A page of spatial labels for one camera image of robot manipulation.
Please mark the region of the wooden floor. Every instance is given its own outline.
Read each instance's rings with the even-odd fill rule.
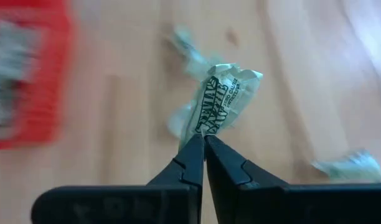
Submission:
[[[313,159],[364,147],[381,164],[381,0],[76,0],[62,132],[0,151],[0,224],[30,223],[59,185],[145,184],[176,154],[166,129],[198,84],[165,38],[182,25],[204,55],[265,74],[220,138],[292,183]],[[216,223],[207,179],[204,223]]]

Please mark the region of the light wood surface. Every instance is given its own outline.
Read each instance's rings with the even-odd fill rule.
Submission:
[[[265,77],[235,127],[219,135],[292,183],[309,163],[364,147],[381,165],[381,0],[76,0],[76,41],[61,134],[0,151],[0,223],[30,223],[59,185],[145,184],[175,156],[166,121],[197,82],[164,41],[194,35],[205,55]],[[207,179],[202,219],[216,223]]]

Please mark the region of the blurry red object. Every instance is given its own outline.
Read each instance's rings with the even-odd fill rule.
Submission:
[[[64,0],[0,0],[0,20],[42,31],[37,65],[29,83],[20,83],[12,138],[0,149],[54,139],[59,125],[62,84],[72,43],[72,21]]]

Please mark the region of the candy wrapper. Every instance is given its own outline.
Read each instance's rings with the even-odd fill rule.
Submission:
[[[381,168],[370,153],[361,149],[341,159],[313,162],[333,182],[381,182]]]
[[[262,74],[219,64],[207,72],[181,131],[179,149],[195,134],[216,135],[230,126],[254,96]]]

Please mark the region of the wood grain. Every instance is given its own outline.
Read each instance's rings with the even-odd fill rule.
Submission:
[[[381,164],[381,0],[73,2],[77,39],[63,124],[49,146],[0,151],[0,223],[30,223],[60,185],[145,184],[176,155],[166,129],[198,83],[166,38],[175,26],[207,56],[264,73],[219,135],[292,183],[322,182],[313,159],[364,147]],[[204,223],[216,223],[207,179]]]

